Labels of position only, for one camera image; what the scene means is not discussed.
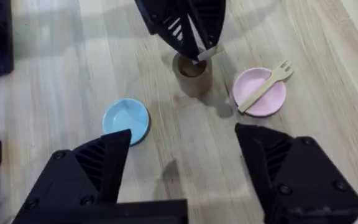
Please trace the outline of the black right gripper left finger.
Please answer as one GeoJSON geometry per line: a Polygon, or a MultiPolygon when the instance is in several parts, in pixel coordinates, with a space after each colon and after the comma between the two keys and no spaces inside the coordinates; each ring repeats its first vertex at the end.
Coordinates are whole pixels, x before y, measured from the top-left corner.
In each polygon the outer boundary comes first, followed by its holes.
{"type": "Polygon", "coordinates": [[[117,202],[132,133],[126,129],[51,155],[16,223],[84,223],[117,202]]]}

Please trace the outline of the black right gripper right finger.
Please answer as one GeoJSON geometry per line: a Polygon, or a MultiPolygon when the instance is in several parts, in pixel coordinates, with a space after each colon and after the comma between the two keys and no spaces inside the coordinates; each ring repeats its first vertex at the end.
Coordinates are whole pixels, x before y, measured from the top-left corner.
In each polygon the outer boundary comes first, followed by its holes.
{"type": "Polygon", "coordinates": [[[315,139],[240,123],[235,133],[265,223],[358,220],[358,193],[315,139]]]}

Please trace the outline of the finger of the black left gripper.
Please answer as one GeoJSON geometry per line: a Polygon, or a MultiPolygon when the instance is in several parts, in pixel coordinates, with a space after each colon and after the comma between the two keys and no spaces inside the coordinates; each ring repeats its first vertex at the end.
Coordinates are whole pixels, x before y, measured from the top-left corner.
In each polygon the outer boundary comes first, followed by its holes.
{"type": "Polygon", "coordinates": [[[152,35],[158,35],[181,55],[198,60],[200,54],[189,17],[196,15],[198,0],[135,0],[152,35]]]}
{"type": "Polygon", "coordinates": [[[206,49],[215,47],[221,36],[226,0],[189,0],[189,15],[206,49]]]}

